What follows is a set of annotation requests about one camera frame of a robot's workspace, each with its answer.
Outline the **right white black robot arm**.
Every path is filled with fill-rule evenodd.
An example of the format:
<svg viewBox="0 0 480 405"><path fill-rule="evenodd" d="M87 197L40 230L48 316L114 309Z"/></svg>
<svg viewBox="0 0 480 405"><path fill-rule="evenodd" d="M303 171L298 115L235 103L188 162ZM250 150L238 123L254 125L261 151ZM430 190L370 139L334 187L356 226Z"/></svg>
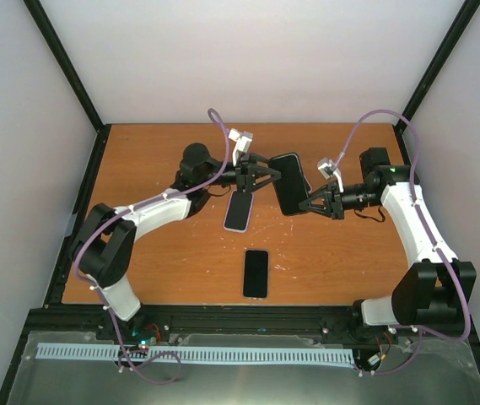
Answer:
<svg viewBox="0 0 480 405"><path fill-rule="evenodd" d="M359 311L367 326L409 327L442 338L441 325L461 325L463 341L472 331L468 300L476 280L471 262L461 261L444 241L423 200L411 165L394 165L385 148L369 148L359 156L363 180L345 186L337 165L323 159L319 171L326 185L299 205L306 212L343 219L348 210L382 207L387 211L405 251L408 270L391 295L363 300Z"/></svg>

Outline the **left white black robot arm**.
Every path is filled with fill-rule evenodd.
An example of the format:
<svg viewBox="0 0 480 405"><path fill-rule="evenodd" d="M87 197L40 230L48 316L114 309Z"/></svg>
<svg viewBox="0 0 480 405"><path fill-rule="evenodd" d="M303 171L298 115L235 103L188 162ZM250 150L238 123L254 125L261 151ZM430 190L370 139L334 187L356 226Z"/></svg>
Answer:
<svg viewBox="0 0 480 405"><path fill-rule="evenodd" d="M242 154L237 163L211 157L202 143L183 152L175 180L164 192L129 207L104 203L89 211L70 247L75 274L90 284L104 309L117 318L115 328L126 339L139 338L145 319L139 298L127 278L134 243L146 234L199 213L210 198L208 186L236 186L234 197L251 206L252 193L278 181L281 173L257 154Z"/></svg>

